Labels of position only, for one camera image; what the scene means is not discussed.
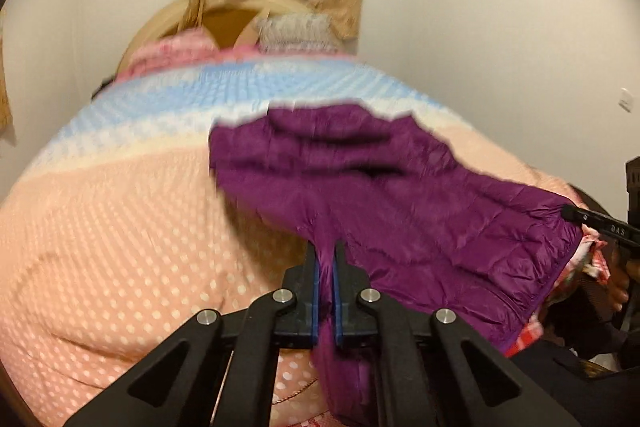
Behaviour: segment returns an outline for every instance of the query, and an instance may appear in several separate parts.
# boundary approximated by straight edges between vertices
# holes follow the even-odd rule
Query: purple puffer jacket
[[[270,109],[214,126],[209,146],[229,197],[316,245],[324,303],[334,244],[344,240],[348,263],[374,288],[412,309],[450,308],[503,351],[582,237],[560,216],[569,200],[465,169],[409,116],[380,120],[357,105]],[[336,352],[329,317],[314,360],[330,410],[369,423],[368,368]]]

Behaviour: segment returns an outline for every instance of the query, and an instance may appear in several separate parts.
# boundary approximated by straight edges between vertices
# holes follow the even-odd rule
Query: plaid cloth
[[[529,322],[522,328],[520,336],[513,346],[507,350],[505,356],[512,357],[542,337],[545,330],[540,322],[541,312],[551,304],[562,301],[573,293],[578,283],[578,277],[576,277],[578,273],[584,272],[602,285],[606,285],[609,281],[609,267],[602,254],[602,248],[607,244],[606,241],[599,239],[596,230],[584,225],[582,226],[582,233],[584,235],[580,246],[562,270],[551,293],[540,309],[531,315]]]
[[[311,420],[306,420],[294,427],[343,427],[343,425],[335,419],[331,413],[322,413]]]

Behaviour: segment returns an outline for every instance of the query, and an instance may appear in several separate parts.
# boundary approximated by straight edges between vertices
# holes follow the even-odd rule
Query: wall outlet
[[[629,92],[628,89],[622,89],[618,105],[627,112],[631,112],[634,110],[634,96]]]

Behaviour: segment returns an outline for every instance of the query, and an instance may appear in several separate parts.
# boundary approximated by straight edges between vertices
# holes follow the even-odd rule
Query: hand
[[[638,261],[629,261],[626,263],[626,271],[619,268],[618,252],[613,254],[613,266],[610,269],[611,277],[607,284],[609,291],[609,303],[611,307],[619,312],[622,306],[629,300],[629,276],[640,282],[640,263]]]
[[[640,261],[629,261],[626,263],[626,272],[631,279],[640,282]]]

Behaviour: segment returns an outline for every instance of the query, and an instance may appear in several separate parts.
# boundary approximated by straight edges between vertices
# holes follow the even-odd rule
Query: bedspread
[[[0,208],[0,358],[44,425],[61,426],[199,309],[242,309],[302,259],[300,238],[216,191],[212,123],[344,100],[381,116],[410,112],[467,166],[575,198],[426,95],[347,60],[256,58],[113,86]],[[273,403],[273,427],[326,411],[308,353],[281,353]]]

